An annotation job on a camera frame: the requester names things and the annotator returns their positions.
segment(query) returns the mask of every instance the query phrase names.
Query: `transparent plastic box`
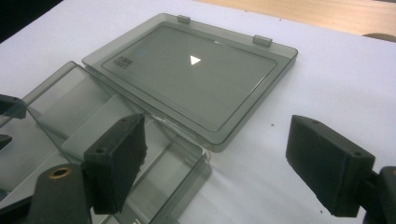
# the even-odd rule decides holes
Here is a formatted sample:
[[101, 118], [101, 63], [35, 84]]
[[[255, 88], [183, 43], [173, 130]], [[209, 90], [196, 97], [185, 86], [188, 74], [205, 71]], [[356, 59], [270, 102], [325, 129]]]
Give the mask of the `transparent plastic box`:
[[64, 65], [23, 99], [29, 119], [3, 118], [2, 133], [26, 134], [1, 150], [0, 160], [30, 143], [52, 150], [35, 151], [34, 162], [16, 169], [24, 175], [14, 172], [0, 185], [19, 188], [51, 156], [81, 163], [117, 120], [140, 113], [148, 155], [115, 217], [176, 223], [211, 173], [209, 151], [226, 148], [296, 56], [296, 49], [265, 37], [160, 14], [84, 58], [85, 67]]

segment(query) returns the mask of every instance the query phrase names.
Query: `white surface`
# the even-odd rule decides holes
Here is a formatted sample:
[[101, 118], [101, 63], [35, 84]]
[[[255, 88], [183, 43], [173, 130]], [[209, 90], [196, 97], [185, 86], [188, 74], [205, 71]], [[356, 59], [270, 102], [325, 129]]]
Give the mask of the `white surface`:
[[181, 223], [361, 223], [318, 202], [285, 159], [292, 114], [318, 119], [396, 164], [396, 44], [192, 1], [64, 1], [0, 45], [0, 90], [23, 97], [150, 17], [186, 15], [299, 50], [296, 64], [231, 144]]

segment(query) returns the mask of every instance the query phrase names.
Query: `lid hinge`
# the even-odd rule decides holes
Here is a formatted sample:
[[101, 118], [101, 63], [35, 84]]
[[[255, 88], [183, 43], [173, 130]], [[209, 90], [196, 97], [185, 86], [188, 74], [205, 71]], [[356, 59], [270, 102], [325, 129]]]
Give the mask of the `lid hinge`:
[[269, 48], [271, 47], [272, 39], [260, 35], [254, 35], [253, 44], [257, 44]]
[[180, 23], [184, 23], [184, 24], [190, 24], [191, 19], [190, 19], [190, 17], [179, 15], [179, 16], [177, 16], [177, 21]]

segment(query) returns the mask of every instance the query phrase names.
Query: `wooden surface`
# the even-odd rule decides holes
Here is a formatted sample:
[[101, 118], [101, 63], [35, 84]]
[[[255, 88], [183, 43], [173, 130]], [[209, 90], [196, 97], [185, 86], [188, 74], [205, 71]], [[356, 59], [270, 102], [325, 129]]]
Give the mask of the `wooden surface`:
[[355, 35], [396, 35], [396, 3], [375, 0], [199, 0]]

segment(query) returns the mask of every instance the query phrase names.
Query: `recessed lid panel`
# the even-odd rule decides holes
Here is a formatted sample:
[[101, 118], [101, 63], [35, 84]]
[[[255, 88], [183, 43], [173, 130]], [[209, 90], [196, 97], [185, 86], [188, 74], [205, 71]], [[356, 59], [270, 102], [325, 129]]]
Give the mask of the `recessed lid panel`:
[[139, 99], [154, 117], [171, 120], [197, 142], [219, 146], [243, 125], [296, 54], [161, 14], [83, 62]]

